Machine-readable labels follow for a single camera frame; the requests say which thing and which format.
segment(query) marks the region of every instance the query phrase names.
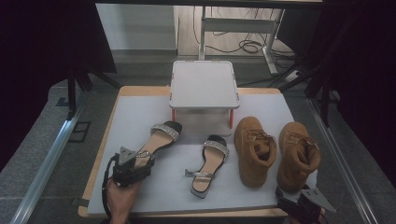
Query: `suede boot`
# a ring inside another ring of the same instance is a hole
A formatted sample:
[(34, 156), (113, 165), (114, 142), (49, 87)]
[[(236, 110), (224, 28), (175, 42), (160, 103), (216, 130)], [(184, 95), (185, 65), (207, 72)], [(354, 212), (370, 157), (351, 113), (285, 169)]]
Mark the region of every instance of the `suede boot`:
[(239, 156), (242, 183), (250, 188), (261, 187), (268, 169), (276, 159), (276, 141), (254, 117), (243, 118), (237, 125), (234, 143)]
[(279, 147), (282, 161), (277, 171), (277, 184), (286, 192), (301, 190), (308, 176), (318, 169), (320, 151), (299, 122), (288, 123), (280, 133)]

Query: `gray floor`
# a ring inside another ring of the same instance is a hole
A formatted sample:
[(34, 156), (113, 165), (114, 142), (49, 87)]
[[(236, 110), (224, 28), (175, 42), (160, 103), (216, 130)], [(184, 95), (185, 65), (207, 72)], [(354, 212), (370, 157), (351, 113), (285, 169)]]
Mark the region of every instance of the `gray floor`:
[[(268, 68), (262, 58), (214, 57), (233, 63), (237, 84), (268, 78)], [(109, 74), (122, 85), (170, 84), (172, 62), (191, 60), (191, 57), (115, 55), (118, 73)], [(89, 93), (79, 121), (91, 123), (82, 143), (67, 143), (64, 152), (46, 185), (29, 223), (99, 223), (101, 219), (78, 215), (78, 205), (100, 146), (109, 115), (118, 90), (91, 76), (93, 90)], [(269, 81), (253, 87), (267, 87)], [(302, 122), (312, 137), (318, 141), (323, 160), (318, 169), (318, 188), (337, 210), (327, 213), (329, 223), (364, 223), (353, 195), (338, 169), (327, 142), (314, 119), (314, 114), (304, 97), (306, 83), (284, 93), (295, 120)], [(0, 174), (0, 223), (8, 223), (14, 216), (35, 174), (45, 159), (67, 116), (67, 106), (57, 103), (67, 96), (66, 82), (54, 85), (49, 91), (49, 101), (35, 126), (20, 148)], [(373, 208), (378, 223), (396, 223), (396, 190), (386, 179), (370, 153), (348, 128), (331, 104), (329, 122), (332, 134), (340, 147), (351, 173), (359, 183), (364, 196)], [(80, 136), (72, 134), (71, 139)], [(137, 219), (137, 223), (275, 223), (262, 218), (210, 218), (210, 219)]]

